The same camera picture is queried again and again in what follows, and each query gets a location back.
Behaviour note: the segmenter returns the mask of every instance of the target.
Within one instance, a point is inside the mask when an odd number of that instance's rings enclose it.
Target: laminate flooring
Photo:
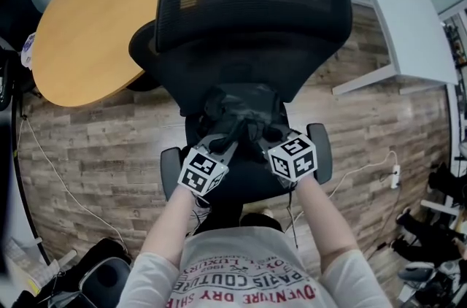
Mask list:
[[[342,96],[331,89],[388,61],[387,48],[372,9],[354,7],[352,35],[345,46],[306,82],[286,104],[290,124],[305,132],[308,123],[323,123],[333,151],[333,178],[323,188],[330,193],[349,170],[382,161],[390,150],[398,155],[402,189],[399,196],[384,180],[394,164],[351,175],[333,196],[366,255],[398,229],[394,218],[410,205],[418,211],[426,196],[433,163],[449,158],[449,119],[444,88],[400,96],[399,82],[387,80]],[[37,139],[73,195],[122,234],[132,256],[161,213],[161,151],[185,145],[184,119],[170,95],[158,88],[146,93],[128,90],[80,107],[63,108],[25,97],[25,111]],[[20,130],[18,118],[17,129]],[[28,129],[20,138],[20,170],[31,215],[51,258],[70,249],[79,255],[115,232],[82,210],[64,190]],[[267,201],[283,227],[290,223],[288,196]],[[247,209],[263,207],[253,204]],[[301,211],[293,198],[292,212]],[[296,221],[298,250],[309,272],[319,274],[319,258],[312,235],[300,217]],[[401,288],[396,272],[404,264],[384,249],[370,260],[382,287],[394,301]]]

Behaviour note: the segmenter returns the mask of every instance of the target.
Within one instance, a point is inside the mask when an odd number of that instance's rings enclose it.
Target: wooden table top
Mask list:
[[[52,0],[37,29],[33,75],[54,104],[76,107],[116,93],[143,73],[128,54],[158,0]]]

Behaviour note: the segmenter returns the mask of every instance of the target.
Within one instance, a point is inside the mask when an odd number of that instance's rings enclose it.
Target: shoe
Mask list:
[[[428,176],[428,187],[432,190],[436,190],[438,188],[438,185],[437,185],[438,182],[439,182],[438,174],[431,172],[430,175]]]
[[[463,141],[459,144],[460,154],[467,159],[467,141]]]
[[[193,208],[195,217],[205,218],[211,212],[211,210],[211,205],[207,201],[202,198],[200,199],[199,196],[196,198],[195,207]]]
[[[409,243],[407,243],[407,241],[404,239],[404,236],[400,235],[389,244],[389,248],[391,250],[394,250],[396,247],[400,247],[401,245],[408,245],[408,244]]]
[[[274,218],[274,213],[269,208],[264,208],[259,213],[261,213],[262,215],[268,216],[270,218]]]
[[[410,207],[405,207],[404,210],[402,211],[401,214],[397,215],[397,217],[395,218],[395,222],[398,224],[398,225],[402,225],[402,223],[404,222],[404,215],[408,215],[410,213]]]
[[[438,182],[444,182],[445,180],[459,180],[459,177],[453,175],[447,165],[442,163],[436,171],[436,179]]]

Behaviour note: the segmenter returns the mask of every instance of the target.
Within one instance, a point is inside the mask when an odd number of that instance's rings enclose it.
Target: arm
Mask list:
[[[458,250],[459,250],[459,253],[460,253],[460,257],[463,259],[463,260],[467,260],[467,247],[465,244],[463,244],[461,242],[460,239],[458,238],[454,238],[453,239],[453,242],[456,246],[458,246]]]
[[[296,188],[306,221],[321,256],[321,283],[338,307],[389,308],[391,303],[358,249],[347,221],[313,176]]]
[[[177,186],[162,215],[151,228],[141,249],[142,253],[155,253],[179,268],[188,221],[195,206],[191,191]]]
[[[347,221],[312,175],[298,182],[296,192],[320,253],[322,272],[343,253],[358,250]]]

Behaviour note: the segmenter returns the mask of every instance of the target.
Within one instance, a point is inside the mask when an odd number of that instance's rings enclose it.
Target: office chair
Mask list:
[[[180,106],[188,147],[219,131],[228,135],[223,147],[239,141],[229,173],[207,201],[249,203],[293,189],[280,185],[250,142],[258,135],[284,139],[277,133],[288,128],[284,102],[293,100],[351,29],[350,0],[159,0],[157,19],[130,42],[131,57]],[[324,183],[332,175],[328,136],[321,124],[307,131],[317,146],[315,177]],[[185,155],[178,148],[161,154],[167,198]]]
[[[130,266],[121,258],[103,260],[81,279],[81,294],[91,307],[115,308],[130,271]]]
[[[0,47],[0,112],[11,102],[13,79],[18,65],[20,65],[18,53]]]
[[[465,294],[466,264],[464,260],[446,261],[438,267],[422,261],[408,263],[398,272],[404,282],[398,300],[418,303],[411,307],[464,307],[460,300]]]
[[[19,52],[41,17],[32,0],[0,0],[0,37]]]
[[[0,119],[0,242],[4,242],[4,230],[7,230],[7,203],[9,185],[12,179],[12,134],[5,118]],[[0,277],[7,273],[3,248],[0,251]]]

